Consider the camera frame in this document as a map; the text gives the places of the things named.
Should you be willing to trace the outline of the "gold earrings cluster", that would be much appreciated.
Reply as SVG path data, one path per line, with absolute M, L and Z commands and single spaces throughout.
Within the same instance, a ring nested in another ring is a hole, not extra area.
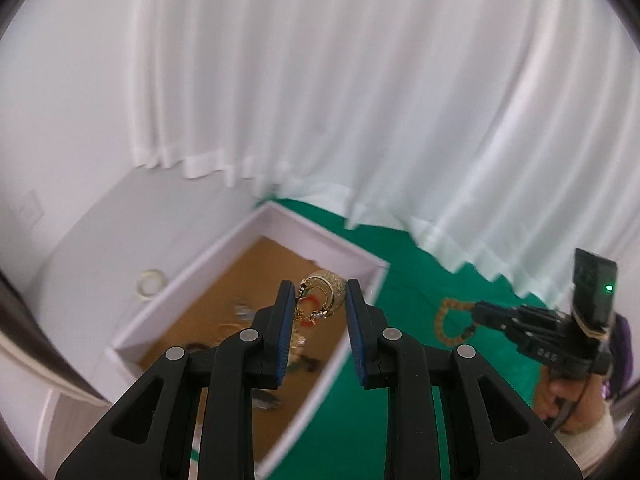
M 346 280 L 332 271 L 317 270 L 303 278 L 298 286 L 291 342 L 302 348 L 306 342 L 300 330 L 330 318 L 344 304 Z

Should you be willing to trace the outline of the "green velvet cloth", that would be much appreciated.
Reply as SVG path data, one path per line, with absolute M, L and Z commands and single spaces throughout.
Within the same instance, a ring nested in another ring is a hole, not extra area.
M 347 330 L 318 385 L 261 462 L 253 458 L 250 394 L 257 379 L 250 360 L 261 351 L 286 365 L 294 290 L 284 284 L 272 308 L 259 310 L 251 328 L 210 350 L 208 405 L 198 463 L 203 479 L 267 479 L 296 445 L 304 420 L 329 392 L 330 382 L 352 360 L 363 389 L 383 390 L 387 400 L 359 405 L 339 419 L 333 434 L 312 449 L 297 477 L 311 479 L 337 454 L 355 458 L 368 448 L 368 433 L 353 419 L 384 416 L 385 444 L 371 448 L 359 469 L 337 467 L 337 479 L 552 479 L 572 471 L 559 443 L 521 396 L 484 356 L 468 344 L 450 350 L 421 344 L 413 321 L 396 328 L 406 310 L 401 289 L 390 287 L 396 270 L 416 269 L 424 253 L 407 234 L 386 228 L 345 229 L 335 214 L 296 202 L 267 202 L 194 262 L 190 278 L 204 290 L 259 235 L 278 240 L 346 278 Z

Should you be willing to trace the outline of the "white tape roll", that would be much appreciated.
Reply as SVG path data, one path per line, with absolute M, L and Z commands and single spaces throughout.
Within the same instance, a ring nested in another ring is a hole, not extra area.
M 167 286 L 167 278 L 163 271 L 149 269 L 143 271 L 136 283 L 134 292 L 142 301 L 151 301 Z

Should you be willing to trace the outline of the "white cardboard box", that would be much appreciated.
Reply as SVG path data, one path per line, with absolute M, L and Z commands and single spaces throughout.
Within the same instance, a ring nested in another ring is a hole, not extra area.
M 158 292 L 114 337 L 106 353 L 126 386 L 163 351 L 216 346 L 250 326 L 273 304 L 281 282 L 298 284 L 329 271 L 356 278 L 372 302 L 388 264 L 279 204 L 264 203 L 206 249 Z M 349 352 L 342 314 L 305 328 L 291 347 L 279 406 L 254 413 L 255 476 L 265 479 L 314 418 Z

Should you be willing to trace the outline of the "white curtain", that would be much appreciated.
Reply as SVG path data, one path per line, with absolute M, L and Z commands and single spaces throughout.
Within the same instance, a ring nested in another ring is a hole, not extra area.
M 134 0 L 139 167 L 388 226 L 560 299 L 639 274 L 639 50 L 608 0 Z

